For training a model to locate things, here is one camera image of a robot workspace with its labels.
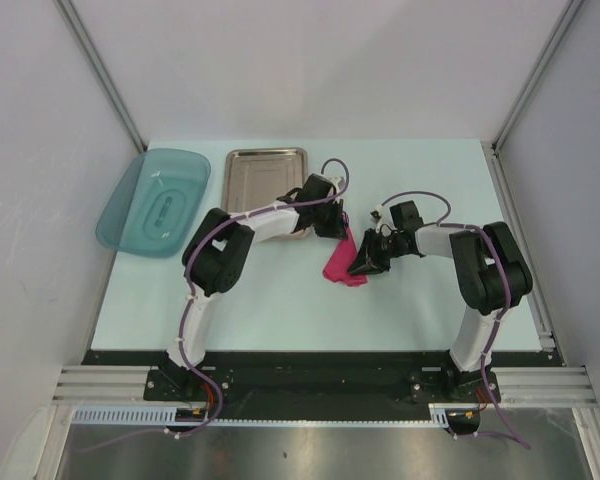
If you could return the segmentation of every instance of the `metal frame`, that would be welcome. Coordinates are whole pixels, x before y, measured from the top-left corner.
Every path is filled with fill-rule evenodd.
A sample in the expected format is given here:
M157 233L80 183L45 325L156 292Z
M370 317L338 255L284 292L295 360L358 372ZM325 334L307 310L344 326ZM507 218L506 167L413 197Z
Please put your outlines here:
M595 480L600 479L600 409L574 408L580 440Z
M84 53L85 59L95 74L98 83L102 87L102 91L107 97L107 100L122 122L127 135L129 135L129 138L131 139L131 142L138 150L138 153L144 152L147 149L147 146L142 141L140 132L138 131L133 118L131 118L129 111L122 100L122 96L116 88L115 83L113 82L113 79L107 70L107 67L102 61L102 58L100 57L100 54L98 53L98 50L91 39L91 35L89 35L89 32L87 31L84 22L80 18L78 10L76 10L73 1L54 0L54 2L58 6L60 15L62 18L64 18L69 30L76 39L80 50L82 50L82 53Z
M52 404L204 407L204 402L145 401L149 370L150 367L67 366L60 374ZM498 376L501 405L506 408L594 408L598 405L584 367L494 367L492 371ZM462 406L432 404L440 408L449 405Z
M536 324L536 331L540 338L540 345L546 351L551 351L554 348L558 348L560 355L566 361L564 352L560 349L560 345L556 342L555 332L551 323L551 317L549 315L549 308L547 307L547 301L542 291L542 285L538 281L538 273L533 264L531 253L529 252L528 242L520 222L520 217L511 194L511 189L504 174L500 156L495 153L493 148L488 144L483 144L483 150L485 158L487 160L487 167L491 174L493 186L498 197L500 209L504 216L505 221L511 228L511 231L518 242L520 251L524 255L531 275L536 280L533 290L529 294L529 303L531 304L531 312L533 313L533 320Z
M75 412L73 405L61 405L53 408L55 408L55 412L35 480L55 480L71 428L71 419Z
M499 152L502 149L502 146L507 141L511 130L517 123L518 119L522 115L525 110L525 107L531 100L536 88L540 84L540 81L544 77L547 72L549 65L551 64L551 60L555 57L556 53L562 46L563 40L571 28L571 25L575 21L580 12L580 9L584 5L585 0L569 0L567 5L562 10L562 14L560 18L556 22L555 26L547 42L545 43L542 51L540 52L540 56L536 60L536 63L533 65L531 69L531 73L524 82L522 86L522 90L518 94L515 102L513 102L513 107L507 114L507 117L500 127L498 134L496 135L495 140L493 141L494 150Z

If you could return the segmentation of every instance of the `metal floor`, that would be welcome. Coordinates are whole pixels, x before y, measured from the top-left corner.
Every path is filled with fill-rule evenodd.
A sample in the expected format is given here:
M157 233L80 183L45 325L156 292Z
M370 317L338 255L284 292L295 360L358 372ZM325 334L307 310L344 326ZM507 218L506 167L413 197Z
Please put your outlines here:
M501 430L495 412L481 429ZM508 412L533 450L453 439L441 429L212 427L174 440L152 433L76 450L138 427L73 426L58 480L590 479L569 409Z

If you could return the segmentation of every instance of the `metal surface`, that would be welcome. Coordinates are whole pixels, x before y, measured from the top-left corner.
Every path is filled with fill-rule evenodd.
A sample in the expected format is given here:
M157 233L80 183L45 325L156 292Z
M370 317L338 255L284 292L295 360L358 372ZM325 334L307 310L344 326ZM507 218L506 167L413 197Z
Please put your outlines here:
M145 382L149 367L67 366L62 369L53 396L54 405L160 405L181 402L146 402ZM189 402L204 407L205 402Z
M293 188L301 187L309 171L302 148L234 150L227 155L222 209L246 212L264 207ZM301 238L308 230L282 238Z
M535 65L531 69L531 73L527 77L522 90L518 94L516 101L513 104L512 109L509 111L507 118L505 119L504 124L500 128L498 135L494 139L493 145L495 146L496 152L499 152L502 149L502 146L507 141L507 137L514 125L520 118L520 115L524 111L527 103L531 99L533 93L535 92L537 86L540 83L540 80L544 77L544 74L547 71L551 60L558 52L560 46L562 45L562 41L564 40L569 28L573 24L576 19L578 12L585 0L569 0L564 10L562 11L562 15L557 21L547 43L542 49L542 53L538 60L536 60Z
M590 479L571 411L516 410L532 444L458 440L441 429L209 428L174 440L136 436L90 453L77 449L138 427L74 426L58 480L195 479ZM500 429L493 412L483 429Z
M60 14L66 21L71 33L73 34L80 50L84 53L89 66L93 70L93 73L100 83L107 100L113 107L114 111L120 118L122 125L124 126L129 138L133 142L134 146L138 150L138 153L144 152L147 149L147 146L142 141L142 137L140 136L140 132L136 127L127 107L122 101L122 97L118 92L107 67L104 65L98 50L96 49L89 32L87 31L84 22L80 18L80 14L76 10L75 5L72 0L54 0L58 9L60 10Z
M520 251L527 261L531 275L535 279L533 290L528 295L528 298L531 311L533 313L533 320L536 324L536 330L538 331L538 336L540 338L540 344L542 345L543 349L547 351L553 350L554 348L557 348L558 345L556 345L556 341L554 339L553 326L551 324L547 302L542 292L542 285L540 285L537 281L538 275L536 274L536 269L533 265L533 259L531 258L531 254L529 252L529 246L524 231L522 230L522 224L520 223L520 217L516 211L511 190L502 169L500 157L493 151L491 146L483 145L483 149L487 159L489 173L491 173L491 178L493 180L493 186L495 188L496 195L498 196L498 202L500 203L502 215L511 228L511 231L518 242Z
M53 404L182 406L143 400L148 371L149 367L64 367ZM493 368L492 372L498 376L502 405L507 408L597 406L585 368ZM187 405L202 408L204 402Z
M600 480L600 409L574 408L573 416L593 478Z

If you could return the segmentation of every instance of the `black mounting base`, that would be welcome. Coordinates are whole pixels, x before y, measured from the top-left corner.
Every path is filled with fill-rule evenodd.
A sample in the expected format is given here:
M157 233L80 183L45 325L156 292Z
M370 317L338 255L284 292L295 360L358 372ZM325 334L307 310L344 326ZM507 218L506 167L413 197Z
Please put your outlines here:
M222 390L220 418L272 421L428 420L428 403L477 404L481 379L449 391L442 352L417 355L210 352L200 365ZM495 374L489 373L499 398ZM205 402L202 381L168 361L147 376L147 401Z
M449 390L445 387L445 376L442 370L437 371L419 371L412 372L409 375L411 384L411 399L414 403L479 403L477 390L479 389L485 398L488 398L485 391L482 377L454 386ZM487 374L491 392L500 401L500 389L496 374L489 372Z

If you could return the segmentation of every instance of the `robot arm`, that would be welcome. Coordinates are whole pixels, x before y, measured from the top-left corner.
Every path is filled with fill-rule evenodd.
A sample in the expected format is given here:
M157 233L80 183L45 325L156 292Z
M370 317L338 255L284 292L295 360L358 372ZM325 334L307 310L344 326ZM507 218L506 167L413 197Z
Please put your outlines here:
M328 201L319 205L280 208L292 203L305 203L325 199L337 192L338 179L330 180L320 175L311 175L301 189L289 192L273 202L271 211L247 216L228 225L213 237L195 259L189 280L195 286L196 296L187 312L182 339L176 339L167 349L171 360L184 367L179 350L183 341L184 351L193 365L205 355L205 339L218 299L236 284L244 267L251 245L280 235L295 233L313 226L320 237L346 238L342 200ZM193 239L187 246L183 265L187 265L193 251L210 232L232 216L219 208L210 210Z
M482 238L478 233L465 228L425 226L414 202L403 202L391 207L392 222L380 217L377 212L374 213L380 220L380 227L365 232L362 246L349 267L349 273L382 273L391 268L391 258L410 254L453 259L460 293L467 307L449 356L455 376L477 372L480 370L481 355L493 331L496 315L505 306L506 299L505 286ZM486 225L484 231L503 264L511 292L510 306L517 306L533 287L529 268L505 223ZM485 364L489 365L490 362L491 352L487 352Z

